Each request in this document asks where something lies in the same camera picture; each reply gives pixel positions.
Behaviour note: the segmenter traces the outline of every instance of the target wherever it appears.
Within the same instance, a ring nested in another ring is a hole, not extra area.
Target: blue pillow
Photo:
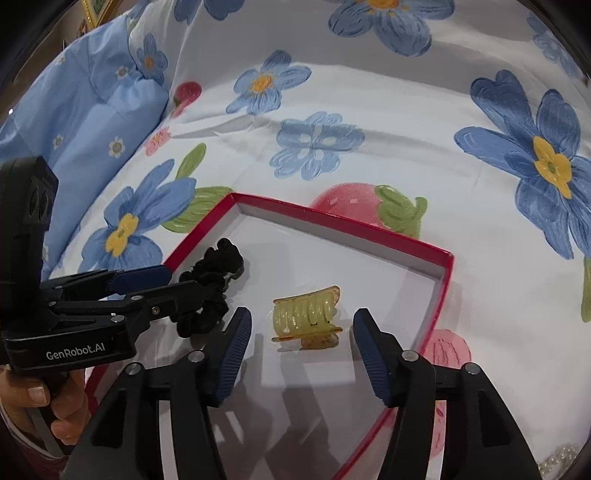
[[[0,162],[42,155],[60,181],[42,278],[82,216],[158,125],[168,92],[129,53],[126,15],[76,40],[39,75],[0,128]]]

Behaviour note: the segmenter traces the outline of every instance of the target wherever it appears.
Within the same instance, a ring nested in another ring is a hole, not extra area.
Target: green leaf
[[[390,230],[406,236],[418,238],[421,231],[421,218],[427,211],[427,200],[415,199],[413,204],[398,190],[388,185],[378,185],[375,194],[382,200],[378,205],[378,216]]]
[[[195,196],[185,211],[162,226],[171,232],[189,233],[231,191],[228,187],[195,189]]]
[[[181,166],[178,168],[177,179],[182,179],[191,175],[203,160],[206,150],[205,143],[200,143],[192,149],[183,159]]]
[[[591,258],[583,261],[583,300],[581,301],[581,318],[584,322],[591,321]]]

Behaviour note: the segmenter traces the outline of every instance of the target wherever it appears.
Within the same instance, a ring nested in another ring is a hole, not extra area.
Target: bolt
[[[203,362],[205,359],[205,353],[203,353],[201,350],[194,350],[187,356],[187,358],[191,363],[198,364],[199,362]]]
[[[481,372],[480,367],[473,362],[467,363],[464,368],[470,375],[478,375]]]
[[[407,362],[416,362],[418,360],[418,353],[414,350],[405,350],[402,352],[402,358]]]
[[[128,375],[137,375],[139,372],[141,372],[142,368],[142,364],[134,362],[125,367],[125,373]]]

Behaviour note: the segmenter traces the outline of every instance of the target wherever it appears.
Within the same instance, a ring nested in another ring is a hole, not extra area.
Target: picture frame
[[[122,0],[82,0],[85,22],[88,30],[92,30],[112,20]]]

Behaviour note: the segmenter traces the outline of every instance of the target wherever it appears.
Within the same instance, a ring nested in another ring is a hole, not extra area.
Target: floral bedsheet
[[[516,0],[155,0],[128,29],[170,99],[53,275],[157,264],[230,190],[420,236],[456,256],[432,358],[481,364],[538,461],[584,443],[589,91],[539,19]]]

